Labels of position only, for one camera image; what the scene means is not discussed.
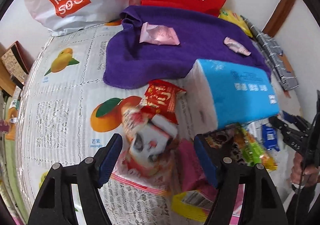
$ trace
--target tablecloth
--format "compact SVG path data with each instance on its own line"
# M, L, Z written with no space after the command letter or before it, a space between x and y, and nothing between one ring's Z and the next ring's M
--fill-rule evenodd
M142 97L147 89L144 86L125 90L103 83L107 44L121 30L121 25L99 25L52 38L36 59L20 103L16 141L18 181L28 211L38 193L41 177L55 162L63 166L78 164L105 146L113 133L124 134L120 124L116 128L110 124L111 115L106 119L105 132L95 131L92 124L97 121L93 112L101 103L114 97ZM172 82L184 86L182 79ZM293 98L288 100L282 96L280 86L276 90L280 106L299 114L294 91L290 93ZM185 97L179 100L176 111L180 137L193 138L196 134ZM288 155L284 147L283 154L283 166L272 174L276 185L286 179ZM85 222L76 185L72 189L76 215L82 225ZM114 180L99 192L113 224L197 224L172 212L167 197Z

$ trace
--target tissue pack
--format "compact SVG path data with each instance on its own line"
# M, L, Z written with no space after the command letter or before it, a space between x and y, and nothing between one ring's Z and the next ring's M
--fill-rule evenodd
M195 134L279 113L264 70L231 62L196 60L185 78Z

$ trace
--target yellow package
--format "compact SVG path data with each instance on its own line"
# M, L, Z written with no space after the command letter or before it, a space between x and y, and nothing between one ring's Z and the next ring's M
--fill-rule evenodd
M248 35L250 38L253 37L245 21L239 15L233 13L231 10L227 10L224 8L220 9L218 18L236 24L241 28L242 31L245 32L246 35Z
M201 193L197 190L177 194L177 195L173 196L173 198L172 198L171 209L174 212L176 212L176 213L180 214L181 216L186 217L188 219L192 219L192 220L199 221L199 222L205 222L210 211L204 210L204 209L199 208L197 206L186 204L184 199L188 198L188 194L190 194L190 193L192 193L192 194L196 193L197 197L203 197L201 195Z

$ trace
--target red snack bag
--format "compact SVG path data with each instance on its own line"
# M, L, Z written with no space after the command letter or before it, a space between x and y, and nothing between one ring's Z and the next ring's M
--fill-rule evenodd
M160 114L174 124L178 124L175 115L177 95L186 90L172 83L156 79L149 82L145 98L141 101L141 111L151 115Z

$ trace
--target purple towel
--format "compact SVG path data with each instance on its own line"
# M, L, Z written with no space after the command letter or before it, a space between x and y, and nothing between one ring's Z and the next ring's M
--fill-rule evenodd
M249 37L235 24L212 15L159 6L129 6L121 14L123 31L107 46L103 80L114 87L134 89L153 79L184 78L196 59L229 61L270 70ZM180 45L139 43L143 23L173 27ZM225 37L238 41L250 56L224 45Z

